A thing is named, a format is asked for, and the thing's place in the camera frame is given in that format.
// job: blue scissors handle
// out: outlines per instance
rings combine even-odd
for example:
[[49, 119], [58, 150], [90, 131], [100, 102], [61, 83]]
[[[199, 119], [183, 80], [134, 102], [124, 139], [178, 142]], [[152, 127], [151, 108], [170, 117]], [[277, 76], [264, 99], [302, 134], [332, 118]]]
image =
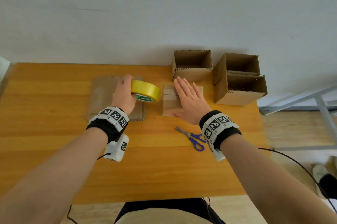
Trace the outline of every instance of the blue scissors handle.
[[191, 136], [194, 137], [195, 139], [198, 139], [198, 140], [202, 141], [203, 143], [207, 142], [207, 141], [201, 139], [202, 134], [192, 134], [191, 133]]
[[197, 151], [203, 151], [205, 149], [205, 147], [202, 144], [200, 144], [199, 142], [197, 142], [196, 140], [194, 140], [192, 137], [189, 137], [188, 139], [193, 143], [194, 148]]

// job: metal frame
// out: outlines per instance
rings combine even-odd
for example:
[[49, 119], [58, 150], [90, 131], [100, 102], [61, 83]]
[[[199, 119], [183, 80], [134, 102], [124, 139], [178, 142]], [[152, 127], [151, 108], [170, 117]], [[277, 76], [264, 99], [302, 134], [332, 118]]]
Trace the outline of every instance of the metal frame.
[[[302, 98], [300, 98], [296, 101], [292, 101], [292, 102], [284, 104], [280, 107], [276, 107], [272, 111], [263, 111], [263, 109], [261, 109], [261, 112], [262, 112], [263, 115], [270, 115], [270, 114], [275, 113], [277, 111], [281, 111], [283, 109], [291, 107], [294, 104], [301, 103], [303, 101], [314, 98], [316, 103], [317, 103], [317, 106], [319, 108], [319, 111], [322, 114], [324, 124], [326, 125], [329, 133], [331, 134], [332, 140], [335, 143], [334, 145], [322, 145], [322, 146], [279, 147], [279, 148], [275, 148], [275, 150], [294, 151], [294, 150], [335, 150], [335, 149], [337, 149], [337, 127], [336, 127], [336, 124], [335, 124], [334, 120], [331, 117], [331, 114], [337, 112], [337, 110], [329, 112], [328, 108], [326, 107], [326, 103], [322, 99], [323, 94], [326, 94], [326, 93], [334, 91], [334, 90], [337, 90], [337, 86], [331, 86], [329, 88], [326, 88], [326, 89], [321, 90], [319, 92], [316, 92], [314, 94], [302, 97]], [[330, 102], [327, 102], [327, 104], [330, 105], [330, 104], [334, 104], [335, 102], [337, 102], [337, 101], [330, 101]]]

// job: wooden table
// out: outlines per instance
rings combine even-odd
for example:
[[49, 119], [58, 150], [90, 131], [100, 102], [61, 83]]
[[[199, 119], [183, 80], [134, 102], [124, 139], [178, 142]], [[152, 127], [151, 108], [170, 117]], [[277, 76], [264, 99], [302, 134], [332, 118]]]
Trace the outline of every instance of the wooden table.
[[[16, 64], [0, 101], [0, 196], [85, 130], [90, 85], [96, 76], [127, 73], [160, 88], [172, 78], [168, 66]], [[211, 108], [229, 115], [248, 141], [267, 147], [256, 102], [246, 107], [216, 105], [211, 81], [210, 74], [198, 84]], [[216, 162], [208, 147], [196, 151], [173, 129], [178, 125], [200, 133], [200, 128], [162, 116], [161, 104], [146, 104], [146, 121], [133, 122], [125, 130], [130, 143], [123, 160], [97, 161], [74, 203], [245, 193], [226, 160]]]

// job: scissors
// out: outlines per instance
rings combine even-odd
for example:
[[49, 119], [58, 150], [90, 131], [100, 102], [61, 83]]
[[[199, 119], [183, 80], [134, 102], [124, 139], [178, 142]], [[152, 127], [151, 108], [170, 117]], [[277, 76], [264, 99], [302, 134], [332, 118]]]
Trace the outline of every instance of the scissors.
[[201, 139], [202, 134], [192, 134], [192, 133], [188, 133], [188, 132], [185, 132], [184, 130], [182, 130], [182, 129], [181, 129], [180, 127], [178, 127], [178, 126], [176, 126], [174, 130], [178, 131], [179, 133], [185, 134], [185, 135], [188, 137], [188, 139], [193, 143], [194, 148], [195, 148], [197, 151], [203, 151], [203, 150], [205, 149], [205, 147], [204, 147], [202, 144], [200, 144], [198, 141], [194, 140], [194, 138], [195, 138], [195, 139], [197, 139], [197, 140], [200, 140], [200, 141], [206, 143], [205, 140]]

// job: open cardboard box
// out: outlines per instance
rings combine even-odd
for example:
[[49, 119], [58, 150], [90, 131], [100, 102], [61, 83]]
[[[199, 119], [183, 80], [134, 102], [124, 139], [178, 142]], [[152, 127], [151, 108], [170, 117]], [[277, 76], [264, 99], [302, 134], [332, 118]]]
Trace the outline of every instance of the open cardboard box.
[[216, 104], [245, 106], [268, 94], [264, 76], [230, 74], [225, 75], [214, 86]]
[[[92, 81], [87, 111], [88, 121], [105, 107], [111, 105], [112, 94], [116, 90], [119, 78], [118, 76], [100, 76]], [[136, 106], [128, 117], [130, 121], [145, 121], [145, 103], [136, 101]]]
[[223, 76], [231, 74], [260, 75], [259, 56], [225, 53], [213, 69], [213, 85]]
[[[204, 95], [204, 88], [198, 86], [202, 95]], [[174, 84], [164, 84], [163, 87], [163, 116], [172, 116], [174, 110], [183, 111], [181, 101]]]
[[213, 69], [210, 50], [175, 50], [172, 81], [178, 76], [189, 82], [202, 81]]

